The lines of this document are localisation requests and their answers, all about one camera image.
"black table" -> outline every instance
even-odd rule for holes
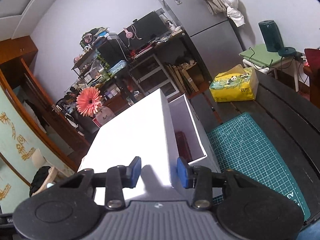
[[[207,90],[191,104],[207,132],[248,112],[296,179],[311,212],[310,223],[320,217],[320,109],[274,78],[256,73],[255,101],[216,103]]]

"white box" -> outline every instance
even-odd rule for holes
[[[117,165],[128,166],[141,157],[142,170],[134,189],[123,189],[130,200],[191,200],[193,189],[183,189],[177,175],[179,157],[175,131],[186,135],[192,157],[191,165],[203,165],[219,172],[211,154],[211,145],[196,114],[185,96],[168,103],[159,89],[103,125],[79,171],[93,168],[106,172]],[[214,196],[221,190],[215,189]],[[104,205],[105,189],[98,188],[95,202]]]

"yellow tissue package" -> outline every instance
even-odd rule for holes
[[[253,67],[237,65],[218,74],[210,85],[210,92],[216,102],[255,100],[258,84]]]

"wooden wardrobe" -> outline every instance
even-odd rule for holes
[[[87,154],[90,144],[59,112],[54,102],[29,70],[29,66],[37,52],[38,49],[30,36],[1,41],[0,85],[16,111],[33,132],[67,166],[76,171],[80,165],[81,158]],[[17,87],[23,89],[28,101],[36,107],[48,126],[73,150],[73,159],[70,159],[61,150],[61,147],[58,147],[28,114],[21,100],[13,91]]]

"computer monitor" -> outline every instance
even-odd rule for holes
[[[156,12],[151,12],[141,18],[140,20],[132,24],[134,28],[130,25],[127,30],[136,36],[134,39],[128,39],[126,37],[125,31],[119,33],[119,38],[127,46],[129,50],[139,50],[142,49],[149,42],[153,41],[156,37],[159,37],[168,31],[163,21],[157,15]]]

